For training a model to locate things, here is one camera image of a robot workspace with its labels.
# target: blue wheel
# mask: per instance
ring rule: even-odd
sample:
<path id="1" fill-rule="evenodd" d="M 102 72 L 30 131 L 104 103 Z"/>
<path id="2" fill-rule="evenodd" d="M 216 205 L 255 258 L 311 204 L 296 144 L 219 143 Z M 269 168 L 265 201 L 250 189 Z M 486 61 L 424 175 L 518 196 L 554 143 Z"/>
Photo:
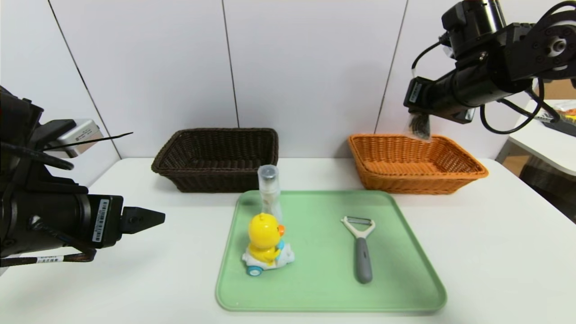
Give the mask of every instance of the blue wheel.
<path id="1" fill-rule="evenodd" d="M 249 266 L 248 267 L 248 275 L 252 276 L 252 277 L 257 277 L 260 275 L 260 273 L 262 273 L 262 268 L 260 268 L 259 266 Z"/>

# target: white table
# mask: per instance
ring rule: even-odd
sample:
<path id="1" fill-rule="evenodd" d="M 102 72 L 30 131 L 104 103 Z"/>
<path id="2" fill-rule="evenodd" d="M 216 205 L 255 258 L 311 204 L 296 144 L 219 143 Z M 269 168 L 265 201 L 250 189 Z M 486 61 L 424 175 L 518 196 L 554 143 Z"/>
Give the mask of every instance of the white table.
<path id="1" fill-rule="evenodd" d="M 116 163 L 91 188 L 166 213 L 92 263 L 9 269 L 0 318 L 18 324 L 576 323 L 576 225 L 492 160 L 453 195 L 395 195 L 448 292 L 432 315 L 237 313 L 215 285 L 238 194 L 183 194 L 150 170 Z M 285 190 L 360 189 L 348 159 L 281 159 Z M 44 251 L 35 255 L 54 255 Z"/>
<path id="2" fill-rule="evenodd" d="M 550 105 L 560 101 L 565 100 L 546 100 Z M 531 100 L 526 110 L 533 111 L 534 108 L 536 102 Z M 534 120 L 523 129 L 510 134 L 509 141 L 565 174 L 576 175 L 576 137 L 549 129 Z"/>

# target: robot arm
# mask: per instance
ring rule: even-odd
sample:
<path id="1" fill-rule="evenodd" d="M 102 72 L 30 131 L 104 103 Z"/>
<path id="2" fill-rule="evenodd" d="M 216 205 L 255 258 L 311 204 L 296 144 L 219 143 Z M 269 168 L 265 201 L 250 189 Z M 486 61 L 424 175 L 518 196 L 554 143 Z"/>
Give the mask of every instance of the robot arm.
<path id="1" fill-rule="evenodd" d="M 443 44 L 452 48 L 454 70 L 437 80 L 415 77 L 410 82 L 404 106 L 410 113 L 435 115 L 457 123 L 472 121 L 480 108 L 484 126 L 498 134 L 512 133 L 530 122 L 544 108 L 559 115 L 544 103 L 543 79 L 576 78 L 576 10 L 557 12 L 564 6 L 576 7 L 576 1 L 564 1 L 552 7 L 535 24 L 506 25 L 498 0 L 464 0 L 442 16 L 446 33 L 427 48 Z M 539 81 L 540 96 L 532 90 Z M 538 102 L 534 112 L 526 112 L 505 99 L 526 92 Z M 514 130 L 498 131 L 486 122 L 484 105 L 497 101 L 528 117 Z"/>
<path id="2" fill-rule="evenodd" d="M 52 176 L 46 165 L 72 169 L 45 151 L 63 148 L 77 156 L 101 138 L 93 122 L 72 119 L 39 123 L 43 109 L 0 88 L 0 266 L 47 262 L 90 262 L 97 248 L 111 247 L 123 233 L 162 224 L 165 215 L 138 207 L 122 208 L 123 198 L 88 194 L 72 179 Z M 62 142 L 73 141 L 72 145 Z M 6 258 L 62 246 L 79 253 L 53 257 Z"/>

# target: gray handle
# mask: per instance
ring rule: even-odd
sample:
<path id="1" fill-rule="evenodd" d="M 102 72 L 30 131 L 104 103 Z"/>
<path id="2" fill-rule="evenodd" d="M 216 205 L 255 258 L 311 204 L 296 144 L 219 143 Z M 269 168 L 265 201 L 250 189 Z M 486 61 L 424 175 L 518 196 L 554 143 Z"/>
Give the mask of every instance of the gray handle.
<path id="1" fill-rule="evenodd" d="M 362 284 L 372 281 L 372 265 L 365 238 L 356 239 L 356 277 Z"/>

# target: plastic bottle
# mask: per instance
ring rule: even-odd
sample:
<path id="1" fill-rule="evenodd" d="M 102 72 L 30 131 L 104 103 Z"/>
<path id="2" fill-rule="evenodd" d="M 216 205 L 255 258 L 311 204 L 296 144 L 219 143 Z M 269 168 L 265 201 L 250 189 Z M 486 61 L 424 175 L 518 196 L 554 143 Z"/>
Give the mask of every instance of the plastic bottle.
<path id="1" fill-rule="evenodd" d="M 275 165 L 268 164 L 258 168 L 258 186 L 262 197 L 262 212 L 271 214 L 278 224 L 281 224 L 280 178 Z"/>

